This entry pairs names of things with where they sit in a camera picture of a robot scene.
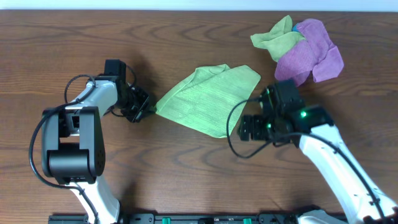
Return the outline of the light green microfiber cloth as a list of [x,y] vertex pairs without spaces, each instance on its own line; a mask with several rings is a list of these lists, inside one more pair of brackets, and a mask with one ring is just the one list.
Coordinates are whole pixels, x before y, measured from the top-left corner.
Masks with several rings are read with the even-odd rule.
[[156,103],[155,112],[213,138],[225,138],[244,108],[234,106],[249,99],[260,80],[247,65],[198,67]]

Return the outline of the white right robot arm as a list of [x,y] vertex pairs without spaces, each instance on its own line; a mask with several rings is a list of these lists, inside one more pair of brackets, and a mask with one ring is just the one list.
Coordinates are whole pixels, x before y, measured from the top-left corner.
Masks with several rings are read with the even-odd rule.
[[243,141],[299,148],[326,180],[348,223],[397,223],[397,203],[367,175],[323,107],[244,115],[238,134]]

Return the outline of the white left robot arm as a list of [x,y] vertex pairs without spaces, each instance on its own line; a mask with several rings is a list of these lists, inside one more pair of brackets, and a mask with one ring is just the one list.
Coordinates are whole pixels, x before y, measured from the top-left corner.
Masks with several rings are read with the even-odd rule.
[[121,204],[103,176],[105,145],[101,119],[120,109],[120,116],[138,123],[150,96],[124,78],[88,77],[86,88],[72,101],[44,111],[42,168],[62,189],[71,190],[87,212],[85,223],[127,223]]

